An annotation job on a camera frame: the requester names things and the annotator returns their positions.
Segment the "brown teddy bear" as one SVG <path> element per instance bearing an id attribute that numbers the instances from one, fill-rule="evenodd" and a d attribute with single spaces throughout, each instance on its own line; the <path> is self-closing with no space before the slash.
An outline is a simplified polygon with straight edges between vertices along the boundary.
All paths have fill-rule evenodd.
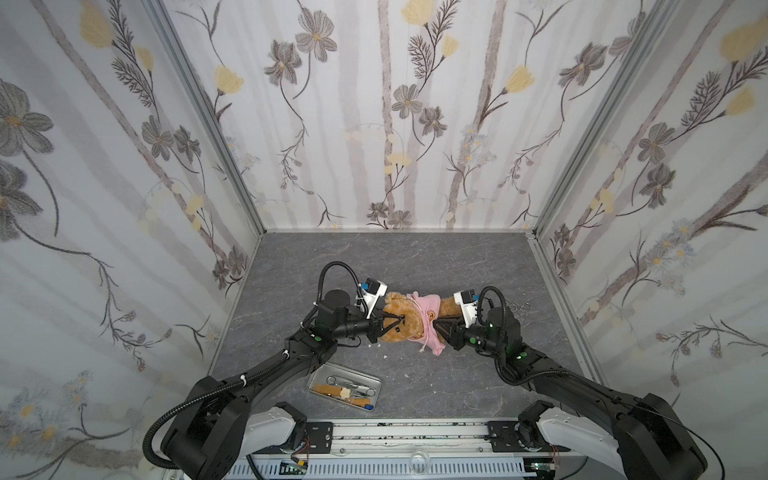
<path id="1" fill-rule="evenodd" d="M 385 318 L 385 324 L 389 324 L 394 318 L 400 316 L 404 318 L 404 321 L 399 326 L 398 330 L 393 329 L 386 336 L 381 336 L 381 341 L 397 343 L 408 340 L 409 336 L 412 334 L 419 335 L 422 332 L 416 307 L 406 298 L 406 295 L 407 294 L 398 292 L 389 292 L 386 294 L 383 310 L 389 314 L 389 317 Z M 455 303 L 452 297 L 441 298 L 441 307 L 438 318 L 455 318 L 463 320 L 460 307 Z"/>

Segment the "pink teddy hoodie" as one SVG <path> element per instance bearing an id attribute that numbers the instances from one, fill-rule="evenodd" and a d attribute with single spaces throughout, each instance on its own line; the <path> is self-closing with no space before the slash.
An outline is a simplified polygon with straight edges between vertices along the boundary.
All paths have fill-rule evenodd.
<path id="1" fill-rule="evenodd" d="M 429 348 L 434 356 L 439 356 L 445 349 L 433 322 L 439 317 L 441 297 L 437 294 L 420 296 L 417 292 L 407 294 L 406 298 L 416 307 L 418 319 L 422 327 L 419 335 L 412 334 L 408 340 L 421 344 L 420 353 Z"/>

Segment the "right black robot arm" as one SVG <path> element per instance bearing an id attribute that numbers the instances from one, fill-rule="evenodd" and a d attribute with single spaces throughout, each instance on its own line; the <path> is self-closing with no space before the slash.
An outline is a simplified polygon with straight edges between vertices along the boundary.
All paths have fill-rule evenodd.
<path id="1" fill-rule="evenodd" d="M 612 390 L 562 367 L 524 343 L 509 309 L 493 308 L 472 326 L 458 316 L 432 325 L 454 349 L 492 358 L 506 384 L 542 395 L 518 416 L 522 446 L 565 447 L 628 479 L 697 479 L 706 471 L 704 453 L 664 399 Z"/>

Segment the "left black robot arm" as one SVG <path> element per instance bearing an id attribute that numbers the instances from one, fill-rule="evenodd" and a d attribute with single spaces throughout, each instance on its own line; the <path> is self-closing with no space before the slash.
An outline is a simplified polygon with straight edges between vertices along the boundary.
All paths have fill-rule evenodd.
<path id="1" fill-rule="evenodd" d="M 364 335 L 377 342 L 403 320 L 363 298 L 352 301 L 342 290 L 329 292 L 279 353 L 239 375 L 198 381 L 181 404 L 148 428 L 144 458 L 190 479 L 222 479 L 244 455 L 298 444 L 304 438 L 304 414 L 279 402 L 262 412 L 266 424 L 258 427 L 252 420 L 256 406 L 278 387 L 315 372 L 336 353 L 340 339 Z"/>

